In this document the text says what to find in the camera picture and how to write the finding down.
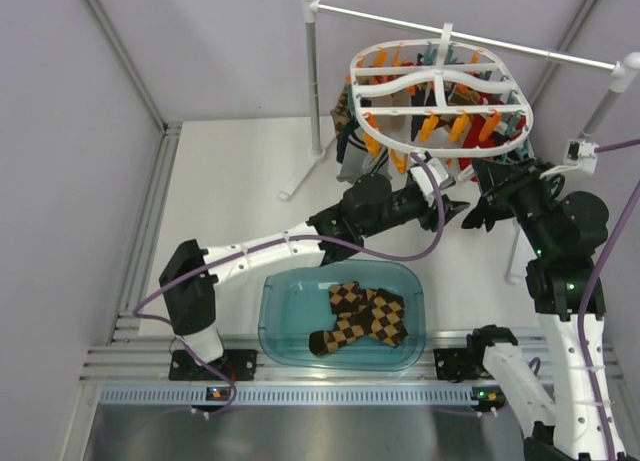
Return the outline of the white oval clip hanger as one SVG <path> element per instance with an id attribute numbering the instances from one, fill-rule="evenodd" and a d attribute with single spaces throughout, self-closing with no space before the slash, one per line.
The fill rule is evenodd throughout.
<path id="1" fill-rule="evenodd" d="M 451 43 L 451 30 L 375 44 L 351 60 L 349 106 L 370 153 L 385 146 L 396 161 L 418 151 L 471 159 L 450 156 L 451 122 L 461 112 L 500 112 L 509 130 L 510 114 L 519 112 L 528 138 L 533 110 L 505 63 L 489 50 Z"/>

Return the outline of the brown argyle sock front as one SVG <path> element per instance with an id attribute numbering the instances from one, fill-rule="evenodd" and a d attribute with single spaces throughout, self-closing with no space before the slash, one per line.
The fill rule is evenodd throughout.
<path id="1" fill-rule="evenodd" d="M 325 356 L 365 336 L 376 337 L 381 324 L 374 316 L 376 289 L 362 288 L 357 281 L 332 285 L 329 306 L 336 321 L 331 330 L 309 335 L 309 350 Z"/>

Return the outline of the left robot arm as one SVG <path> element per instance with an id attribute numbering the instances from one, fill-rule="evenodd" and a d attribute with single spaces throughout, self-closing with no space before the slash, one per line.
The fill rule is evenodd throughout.
<path id="1" fill-rule="evenodd" d="M 434 168 L 416 167 L 407 184 L 393 190 L 383 175 L 365 174 L 337 204 L 277 235 L 220 248 L 203 248 L 196 240 L 181 243 L 160 275 L 159 292 L 194 370 L 214 378 L 225 369 L 226 355 L 215 326 L 216 297 L 224 289 L 235 289 L 253 275 L 320 267 L 367 253 L 366 238 L 412 220 L 441 235 L 445 225 L 469 206 L 444 195 L 452 182 Z"/>

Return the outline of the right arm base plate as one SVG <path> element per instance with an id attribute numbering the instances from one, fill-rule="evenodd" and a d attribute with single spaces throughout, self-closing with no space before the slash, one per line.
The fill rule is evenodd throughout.
<path id="1" fill-rule="evenodd" d="M 466 348 L 438 348 L 433 354 L 438 380 L 460 383 L 492 378 L 479 357 Z"/>

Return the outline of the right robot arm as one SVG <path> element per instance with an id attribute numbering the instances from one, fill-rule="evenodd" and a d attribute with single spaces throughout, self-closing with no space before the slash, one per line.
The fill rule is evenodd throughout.
<path id="1" fill-rule="evenodd" d="M 629 460 L 608 394 L 603 354 L 606 306 L 600 274 L 620 231 L 596 195 L 559 193 L 564 178 L 530 159 L 471 163 L 481 198 L 475 225 L 513 218 L 534 252 L 525 281 L 543 331 L 553 389 L 547 391 L 508 328 L 467 337 L 466 363 L 492 377 L 524 436 L 528 460 Z"/>

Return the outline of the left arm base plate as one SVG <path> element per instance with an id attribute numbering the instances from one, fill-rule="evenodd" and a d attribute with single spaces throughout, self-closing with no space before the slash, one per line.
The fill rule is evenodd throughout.
<path id="1" fill-rule="evenodd" d="M 252 381 L 257 367 L 254 349 L 227 349 L 223 356 L 209 364 L 233 382 Z M 210 370 L 199 365 L 186 350 L 172 353 L 168 379 L 170 381 L 219 381 Z"/>

